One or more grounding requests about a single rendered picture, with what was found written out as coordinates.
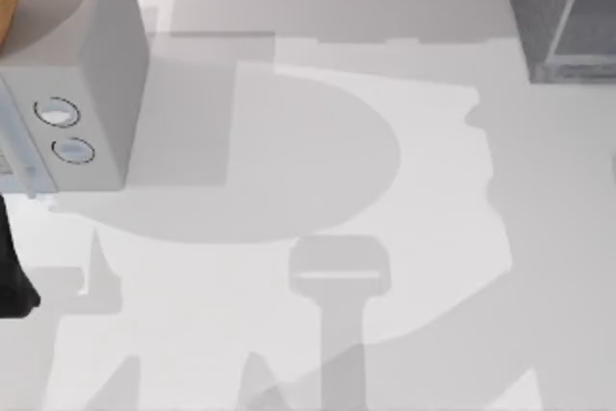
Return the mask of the large microwave knob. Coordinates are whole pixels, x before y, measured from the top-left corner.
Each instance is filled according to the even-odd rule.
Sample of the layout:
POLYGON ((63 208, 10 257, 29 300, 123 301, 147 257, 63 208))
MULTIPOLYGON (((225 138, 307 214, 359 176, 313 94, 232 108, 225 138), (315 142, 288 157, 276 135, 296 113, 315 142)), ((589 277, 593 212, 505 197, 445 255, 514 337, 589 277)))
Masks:
POLYGON ((33 109, 39 120, 52 127, 68 128, 81 119, 78 107, 70 100, 58 96, 36 101, 33 109))

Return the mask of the pale microwave oven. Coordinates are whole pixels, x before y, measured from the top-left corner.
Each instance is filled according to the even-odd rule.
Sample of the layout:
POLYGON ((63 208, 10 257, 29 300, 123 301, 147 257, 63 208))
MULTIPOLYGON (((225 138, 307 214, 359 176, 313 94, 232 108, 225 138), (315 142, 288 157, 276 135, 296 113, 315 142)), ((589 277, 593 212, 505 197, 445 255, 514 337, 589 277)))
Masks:
POLYGON ((0 193, 122 189, 148 65, 138 0, 19 0, 0 50, 0 193), (39 120, 34 103, 52 96, 75 104, 80 121, 39 120), (89 142, 95 158, 60 160, 51 143, 67 138, 89 142))

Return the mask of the small microwave knob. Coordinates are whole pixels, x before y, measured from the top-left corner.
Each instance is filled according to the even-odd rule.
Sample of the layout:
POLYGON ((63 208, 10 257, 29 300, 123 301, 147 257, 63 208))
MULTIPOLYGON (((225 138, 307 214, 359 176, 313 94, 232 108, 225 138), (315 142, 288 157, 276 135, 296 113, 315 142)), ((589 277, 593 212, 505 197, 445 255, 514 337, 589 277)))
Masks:
POLYGON ((72 165, 85 165, 95 158, 94 147, 80 138, 53 141, 51 149, 60 160, 72 165))

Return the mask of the grey cabinet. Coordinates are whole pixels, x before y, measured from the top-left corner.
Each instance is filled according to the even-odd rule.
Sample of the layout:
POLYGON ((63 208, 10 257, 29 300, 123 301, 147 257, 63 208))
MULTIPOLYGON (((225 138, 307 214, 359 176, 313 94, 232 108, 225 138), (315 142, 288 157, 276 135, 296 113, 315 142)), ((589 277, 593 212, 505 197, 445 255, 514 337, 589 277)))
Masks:
POLYGON ((509 0, 533 84, 616 85, 616 0, 509 0))

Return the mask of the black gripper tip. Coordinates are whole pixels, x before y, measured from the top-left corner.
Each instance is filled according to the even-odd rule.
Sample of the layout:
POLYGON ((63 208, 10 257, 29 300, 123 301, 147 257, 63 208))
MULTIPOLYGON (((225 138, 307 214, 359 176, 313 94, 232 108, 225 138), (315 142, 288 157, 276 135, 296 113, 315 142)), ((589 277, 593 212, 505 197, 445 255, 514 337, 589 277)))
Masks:
POLYGON ((24 319, 40 303, 39 292, 17 257, 6 201, 0 194, 0 320, 24 319))

